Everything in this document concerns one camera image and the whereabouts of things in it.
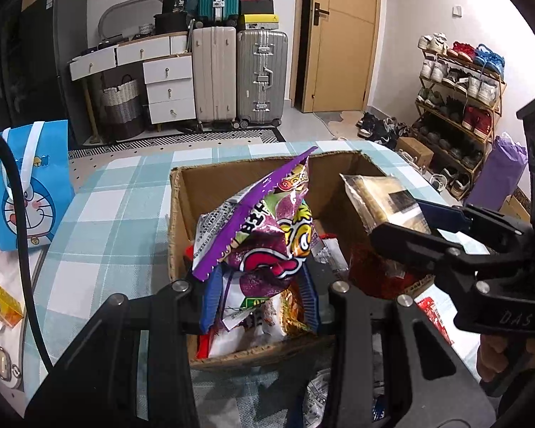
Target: table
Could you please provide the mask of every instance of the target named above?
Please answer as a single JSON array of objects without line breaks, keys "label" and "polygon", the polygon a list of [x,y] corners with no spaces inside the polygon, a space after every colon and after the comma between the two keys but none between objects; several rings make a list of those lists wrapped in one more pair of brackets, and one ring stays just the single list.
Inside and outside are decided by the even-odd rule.
[{"label": "table", "polygon": [[[265,156],[361,151],[386,174],[398,177],[416,198],[446,204],[440,195],[396,153],[369,141],[317,141],[201,148],[152,156],[127,157],[97,170],[73,199],[47,253],[35,285],[37,316],[55,363],[93,312],[112,293],[129,298],[158,291],[169,282],[167,271],[169,171]],[[442,233],[466,252],[487,254],[485,247],[461,233]],[[146,336],[138,373],[139,416],[146,405]],[[307,359],[248,371],[192,371],[194,395],[203,426],[283,426],[297,407],[299,385],[312,367]],[[30,398],[46,370],[27,331],[24,387]]]}]

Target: blue gift bag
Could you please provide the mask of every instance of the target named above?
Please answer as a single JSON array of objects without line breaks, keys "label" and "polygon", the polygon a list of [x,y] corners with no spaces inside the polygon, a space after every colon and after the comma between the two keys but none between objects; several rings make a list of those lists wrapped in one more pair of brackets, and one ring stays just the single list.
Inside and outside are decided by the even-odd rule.
[{"label": "blue gift bag", "polygon": [[[48,245],[73,199],[67,157],[67,120],[6,129],[26,206],[28,247]],[[0,249],[17,249],[12,190],[0,161]]]}]

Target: wooden door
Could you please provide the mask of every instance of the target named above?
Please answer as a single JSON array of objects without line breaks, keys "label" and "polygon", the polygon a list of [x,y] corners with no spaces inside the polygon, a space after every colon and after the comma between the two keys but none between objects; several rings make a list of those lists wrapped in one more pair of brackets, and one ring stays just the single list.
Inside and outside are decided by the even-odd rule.
[{"label": "wooden door", "polygon": [[362,109],[376,14],[377,0],[311,0],[302,111]]}]

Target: blue sneaker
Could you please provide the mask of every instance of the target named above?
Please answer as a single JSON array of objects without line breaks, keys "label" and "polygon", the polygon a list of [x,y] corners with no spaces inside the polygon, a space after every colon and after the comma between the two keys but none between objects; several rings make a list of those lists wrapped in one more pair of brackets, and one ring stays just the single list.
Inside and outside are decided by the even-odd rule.
[{"label": "blue sneaker", "polygon": [[480,43],[476,48],[476,57],[474,63],[497,72],[501,78],[505,75],[505,59]]}]

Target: black cable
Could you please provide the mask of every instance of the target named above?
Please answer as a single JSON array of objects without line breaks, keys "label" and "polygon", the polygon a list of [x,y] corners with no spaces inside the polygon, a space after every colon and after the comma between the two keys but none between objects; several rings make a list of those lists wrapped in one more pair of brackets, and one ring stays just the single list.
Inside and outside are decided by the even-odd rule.
[{"label": "black cable", "polygon": [[28,257],[28,230],[26,227],[26,208],[24,206],[24,191],[21,187],[20,172],[18,171],[14,155],[10,147],[0,136],[0,161],[6,170],[6,176],[12,189],[14,214],[16,214],[16,238],[18,248],[18,261],[20,263],[21,289],[26,302],[26,317],[30,322],[30,329],[36,342],[37,351],[48,372],[54,368],[46,350],[44,337],[41,335],[40,324],[37,321],[36,305],[32,292],[32,277],[30,275],[30,259]]}]

